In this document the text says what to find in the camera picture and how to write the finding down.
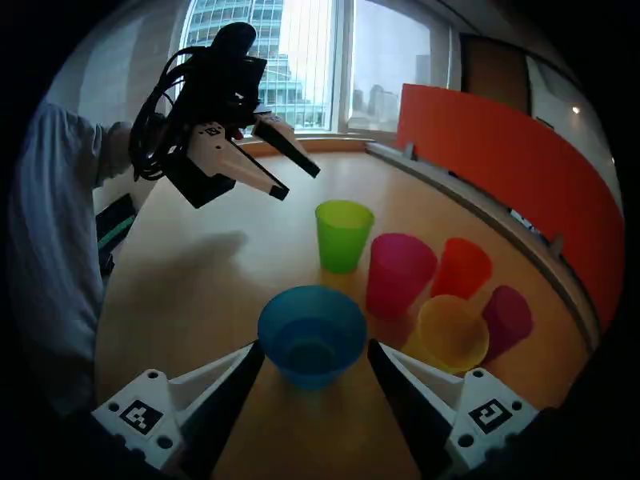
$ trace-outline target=magenta cup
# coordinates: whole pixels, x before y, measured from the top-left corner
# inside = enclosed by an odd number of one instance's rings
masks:
[[[502,285],[494,290],[482,316],[489,328],[489,349],[484,362],[505,353],[529,336],[534,328],[531,310],[520,293]]]
[[[384,234],[371,244],[366,308],[381,320],[401,318],[434,276],[438,258],[416,237]]]

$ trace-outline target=window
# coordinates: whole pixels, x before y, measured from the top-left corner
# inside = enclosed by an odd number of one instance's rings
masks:
[[[249,7],[244,7],[244,8],[236,8],[234,10],[234,14],[232,15],[232,18],[234,20],[245,20],[246,21],[246,16],[249,14]]]
[[[404,83],[448,85],[450,27],[413,0],[193,2],[182,46],[209,45],[221,27],[251,23],[257,37],[248,53],[267,60],[260,99],[296,129],[393,133]]]
[[[191,19],[191,25],[197,25],[202,22],[202,14],[196,14]]]
[[[352,129],[395,132],[403,83],[439,85],[432,50],[430,18],[420,22],[373,3],[354,0],[353,89],[348,126]],[[449,49],[448,28],[442,29]],[[445,55],[448,66],[448,55]]]

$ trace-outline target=table surface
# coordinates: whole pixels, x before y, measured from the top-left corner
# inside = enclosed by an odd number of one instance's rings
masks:
[[[470,300],[479,312],[507,284],[530,304],[531,336],[488,365],[537,408],[558,405],[587,360],[569,311],[543,276],[507,240],[424,182],[364,153],[312,155],[307,176],[283,157],[261,158],[290,188],[284,202],[237,184],[196,210],[165,179],[141,209],[111,276],[98,330],[99,402],[156,368],[169,378],[256,339],[258,316],[276,294],[324,284],[364,310],[370,242],[385,232],[421,238],[439,256],[450,237],[479,244],[494,262]],[[359,268],[320,268],[315,207],[332,198],[367,205],[376,223]],[[429,288],[416,301],[415,315]],[[370,334],[400,346],[368,316]],[[266,359],[214,474],[219,478],[418,478],[366,354],[333,385],[298,391]]]

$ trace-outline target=gray shirt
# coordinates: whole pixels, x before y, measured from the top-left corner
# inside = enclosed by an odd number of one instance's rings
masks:
[[[60,414],[90,404],[103,284],[92,190],[130,164],[130,126],[91,125],[57,106],[36,112],[9,202],[7,273],[18,332]]]

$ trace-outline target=blue cup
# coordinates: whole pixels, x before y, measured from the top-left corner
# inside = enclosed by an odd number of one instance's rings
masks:
[[[317,390],[358,359],[366,343],[366,321],[346,295],[324,286],[297,286],[266,304],[258,340],[293,384]]]

